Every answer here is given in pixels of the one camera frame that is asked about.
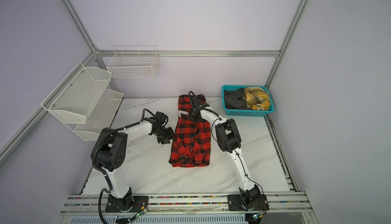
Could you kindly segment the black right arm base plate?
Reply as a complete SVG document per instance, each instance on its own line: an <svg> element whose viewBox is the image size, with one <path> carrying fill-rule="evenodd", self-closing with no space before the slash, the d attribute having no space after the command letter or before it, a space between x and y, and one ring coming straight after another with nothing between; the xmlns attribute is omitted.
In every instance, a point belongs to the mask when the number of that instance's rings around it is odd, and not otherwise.
<svg viewBox="0 0 391 224"><path fill-rule="evenodd" d="M243 194L228 195L230 211L269 211L269 201L265 194L245 198Z"/></svg>

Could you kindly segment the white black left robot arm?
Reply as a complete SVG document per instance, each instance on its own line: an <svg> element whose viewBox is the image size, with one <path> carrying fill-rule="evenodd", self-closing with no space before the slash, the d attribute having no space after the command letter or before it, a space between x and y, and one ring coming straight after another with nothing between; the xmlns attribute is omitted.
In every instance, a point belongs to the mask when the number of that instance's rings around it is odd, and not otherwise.
<svg viewBox="0 0 391 224"><path fill-rule="evenodd" d="M94 169L103 174L110 199L128 208L133 204L132 191L126 182L122 165L125 161L128 140L136 140L146 135L154 135L160 144L168 144L174 139L174 131L154 119L136 122L117 129L104 128L91 153Z"/></svg>

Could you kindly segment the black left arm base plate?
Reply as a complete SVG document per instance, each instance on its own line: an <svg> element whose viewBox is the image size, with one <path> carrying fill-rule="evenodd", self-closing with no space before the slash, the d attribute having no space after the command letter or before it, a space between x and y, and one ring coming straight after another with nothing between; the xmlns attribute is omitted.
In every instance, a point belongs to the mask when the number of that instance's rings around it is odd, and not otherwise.
<svg viewBox="0 0 391 224"><path fill-rule="evenodd" d="M149 202L148 196L128 196L118 199L109 195L108 203L105 208L106 213L137 213L142 208L147 208Z"/></svg>

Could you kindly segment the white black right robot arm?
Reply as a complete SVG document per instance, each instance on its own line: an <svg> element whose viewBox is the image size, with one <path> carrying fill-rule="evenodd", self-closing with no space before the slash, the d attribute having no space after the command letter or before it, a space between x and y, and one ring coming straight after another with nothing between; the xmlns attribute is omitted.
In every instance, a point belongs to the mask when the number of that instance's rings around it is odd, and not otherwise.
<svg viewBox="0 0 391 224"><path fill-rule="evenodd" d="M210 123L213 139L220 150L232 160L240 185L240 208L254 210L258 204L262 204L263 188L253 180L245 163L241 150L241 136L235 120L220 116L209 104L192 106L189 116Z"/></svg>

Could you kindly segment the red black plaid shirt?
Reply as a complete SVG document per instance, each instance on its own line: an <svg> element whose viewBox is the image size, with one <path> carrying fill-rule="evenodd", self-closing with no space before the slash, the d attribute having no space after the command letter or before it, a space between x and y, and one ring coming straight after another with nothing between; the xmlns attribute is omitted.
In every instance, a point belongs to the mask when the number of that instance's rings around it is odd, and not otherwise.
<svg viewBox="0 0 391 224"><path fill-rule="evenodd" d="M178 98L178 122L169 163L175 168L206 167L210 163L211 124L191 118L188 95Z"/></svg>

